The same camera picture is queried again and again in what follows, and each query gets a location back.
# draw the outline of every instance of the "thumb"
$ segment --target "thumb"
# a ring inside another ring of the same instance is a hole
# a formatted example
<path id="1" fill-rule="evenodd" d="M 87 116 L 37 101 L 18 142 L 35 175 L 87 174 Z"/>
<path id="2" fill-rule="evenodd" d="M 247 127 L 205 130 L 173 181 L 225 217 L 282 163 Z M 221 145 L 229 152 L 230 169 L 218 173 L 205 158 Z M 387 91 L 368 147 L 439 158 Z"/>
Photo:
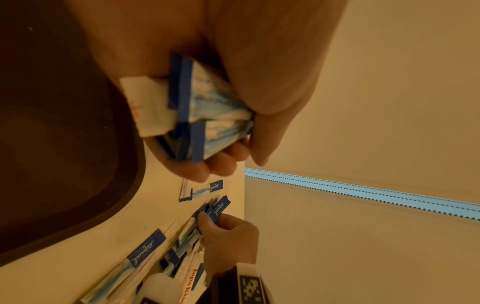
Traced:
<path id="1" fill-rule="evenodd" d="M 212 219 L 205 212 L 200 212 L 196 217 L 197 225 L 205 240 L 216 235 L 220 228 L 215 225 Z"/>

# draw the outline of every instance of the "blue label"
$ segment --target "blue label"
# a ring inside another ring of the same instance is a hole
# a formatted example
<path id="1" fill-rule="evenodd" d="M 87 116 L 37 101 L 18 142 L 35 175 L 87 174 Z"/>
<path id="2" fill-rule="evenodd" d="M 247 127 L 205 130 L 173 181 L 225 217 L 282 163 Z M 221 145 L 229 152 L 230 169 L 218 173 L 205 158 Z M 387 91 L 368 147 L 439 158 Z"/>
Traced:
<path id="1" fill-rule="evenodd" d="M 166 240 L 160 229 L 155 230 L 140 246 L 138 246 L 127 259 L 133 267 L 137 267 L 143 262 L 160 244 Z"/>
<path id="2" fill-rule="evenodd" d="M 230 201 L 229 198 L 225 195 L 218 201 L 215 206 L 212 207 L 208 215 L 214 223 L 218 222 L 220 214 L 225 210 L 225 208 L 228 207 L 228 205 L 230 205 Z"/>
<path id="3" fill-rule="evenodd" d="M 210 184 L 210 192 L 215 192 L 218 190 L 222 190 L 224 188 L 224 180 L 218 180 Z"/>

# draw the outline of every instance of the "human hand holding packets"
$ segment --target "human hand holding packets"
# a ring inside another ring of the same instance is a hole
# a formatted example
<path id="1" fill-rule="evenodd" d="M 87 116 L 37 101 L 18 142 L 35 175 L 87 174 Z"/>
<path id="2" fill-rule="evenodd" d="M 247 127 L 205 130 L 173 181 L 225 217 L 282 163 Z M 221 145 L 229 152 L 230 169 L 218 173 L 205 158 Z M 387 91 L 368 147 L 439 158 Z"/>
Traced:
<path id="1" fill-rule="evenodd" d="M 248 157 L 245 137 L 253 112 L 220 72 L 174 54 L 169 80 L 126 77 L 120 83 L 138 132 L 157 157 L 163 153 L 170 162 L 191 159 L 193 164 Z M 228 154 L 221 152 L 227 147 Z"/>

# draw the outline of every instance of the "pile of packets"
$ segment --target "pile of packets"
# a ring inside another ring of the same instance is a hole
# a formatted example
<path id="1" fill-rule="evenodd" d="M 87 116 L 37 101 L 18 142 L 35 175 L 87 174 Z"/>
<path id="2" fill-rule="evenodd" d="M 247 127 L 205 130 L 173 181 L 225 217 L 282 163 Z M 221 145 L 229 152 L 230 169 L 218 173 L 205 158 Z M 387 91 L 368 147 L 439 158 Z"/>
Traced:
<path id="1" fill-rule="evenodd" d="M 247 136 L 253 112 L 218 70 L 172 54 L 170 78 L 120 79 L 141 137 L 178 161 L 201 162 Z"/>
<path id="2" fill-rule="evenodd" d="M 191 216 L 183 229 L 175 224 L 164 233 L 157 229 L 77 304 L 131 304 L 143 281 L 156 272 L 182 285 L 179 303 L 195 303 L 206 289 L 197 216 L 205 212 L 217 222 L 229 204 L 227 196 L 213 198 Z"/>

